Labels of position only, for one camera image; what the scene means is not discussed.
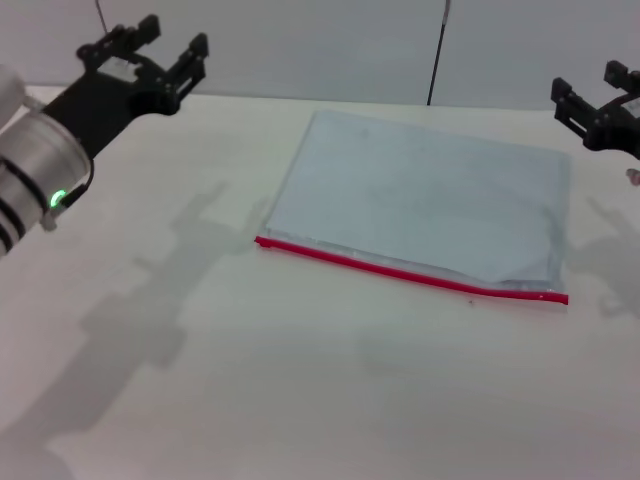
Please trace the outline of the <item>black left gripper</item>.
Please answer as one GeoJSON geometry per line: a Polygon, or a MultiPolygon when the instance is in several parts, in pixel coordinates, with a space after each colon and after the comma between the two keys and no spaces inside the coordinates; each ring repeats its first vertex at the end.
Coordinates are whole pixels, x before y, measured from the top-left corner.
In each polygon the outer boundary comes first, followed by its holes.
{"type": "Polygon", "coordinates": [[[167,70],[138,53],[161,34],[159,17],[150,14],[137,26],[116,25],[95,44],[79,48],[84,74],[44,108],[93,160],[137,118],[171,116],[205,77],[208,37],[199,33],[167,70]],[[111,60],[133,66],[133,78],[122,80],[104,71],[111,60]]]}

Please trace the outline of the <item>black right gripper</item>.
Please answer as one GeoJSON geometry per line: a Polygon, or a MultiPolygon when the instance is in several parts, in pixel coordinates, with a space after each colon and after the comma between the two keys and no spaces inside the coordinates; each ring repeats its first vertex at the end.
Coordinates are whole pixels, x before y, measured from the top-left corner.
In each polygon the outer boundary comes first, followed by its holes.
{"type": "Polygon", "coordinates": [[[639,71],[608,61],[604,81],[626,95],[596,110],[564,79],[552,82],[554,118],[578,135],[591,151],[614,150],[639,158],[639,71]]]}

